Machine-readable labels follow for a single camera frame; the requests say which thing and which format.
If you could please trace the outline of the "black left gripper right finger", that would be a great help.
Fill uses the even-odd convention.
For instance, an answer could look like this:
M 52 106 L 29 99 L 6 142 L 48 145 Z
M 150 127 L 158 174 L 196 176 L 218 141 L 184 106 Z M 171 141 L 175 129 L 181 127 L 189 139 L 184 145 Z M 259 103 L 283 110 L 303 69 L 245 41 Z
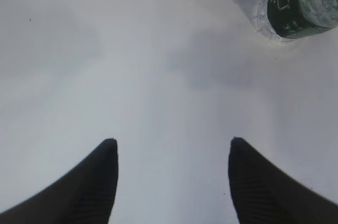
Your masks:
M 228 178 L 240 223 L 337 223 L 337 204 L 303 186 L 245 139 L 231 140 Z

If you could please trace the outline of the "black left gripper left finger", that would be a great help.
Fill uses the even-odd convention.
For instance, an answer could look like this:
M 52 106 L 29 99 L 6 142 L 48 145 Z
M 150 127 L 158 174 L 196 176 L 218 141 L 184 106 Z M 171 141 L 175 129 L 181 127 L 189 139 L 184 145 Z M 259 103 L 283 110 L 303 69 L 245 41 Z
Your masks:
M 1 213 L 1 223 L 108 223 L 119 175 L 118 145 L 106 139 L 53 184 Z

